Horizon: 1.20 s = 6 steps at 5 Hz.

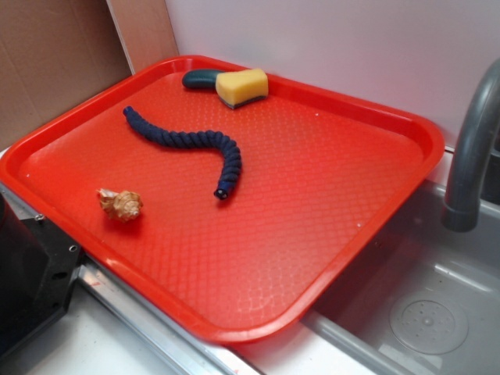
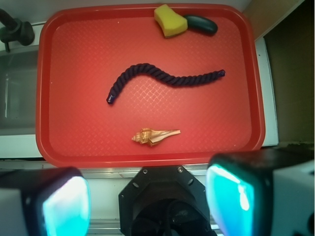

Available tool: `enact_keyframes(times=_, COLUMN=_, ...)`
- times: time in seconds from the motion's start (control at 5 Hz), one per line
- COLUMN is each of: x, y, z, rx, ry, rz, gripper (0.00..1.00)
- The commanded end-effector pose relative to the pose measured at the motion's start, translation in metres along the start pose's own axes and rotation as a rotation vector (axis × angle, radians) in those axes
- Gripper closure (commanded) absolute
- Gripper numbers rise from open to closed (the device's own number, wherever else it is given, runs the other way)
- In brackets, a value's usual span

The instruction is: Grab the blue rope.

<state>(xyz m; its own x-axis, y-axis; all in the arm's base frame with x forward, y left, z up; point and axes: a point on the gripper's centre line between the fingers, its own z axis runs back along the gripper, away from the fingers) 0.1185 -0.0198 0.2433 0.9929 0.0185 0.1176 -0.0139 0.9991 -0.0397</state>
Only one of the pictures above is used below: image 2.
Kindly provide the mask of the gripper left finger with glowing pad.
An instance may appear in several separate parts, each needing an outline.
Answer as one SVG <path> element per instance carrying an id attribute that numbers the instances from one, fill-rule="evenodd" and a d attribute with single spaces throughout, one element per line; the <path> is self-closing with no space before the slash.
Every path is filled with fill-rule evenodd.
<path id="1" fill-rule="evenodd" d="M 0 172 L 2 236 L 85 236 L 89 184 L 74 167 Z"/>

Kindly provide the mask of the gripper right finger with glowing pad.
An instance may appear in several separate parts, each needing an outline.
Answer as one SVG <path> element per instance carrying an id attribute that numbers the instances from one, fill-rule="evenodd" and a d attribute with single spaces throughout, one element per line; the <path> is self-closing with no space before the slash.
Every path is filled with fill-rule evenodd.
<path id="1" fill-rule="evenodd" d="M 225 236 L 312 236 L 315 155 L 270 148 L 214 155 L 206 172 L 210 213 Z"/>

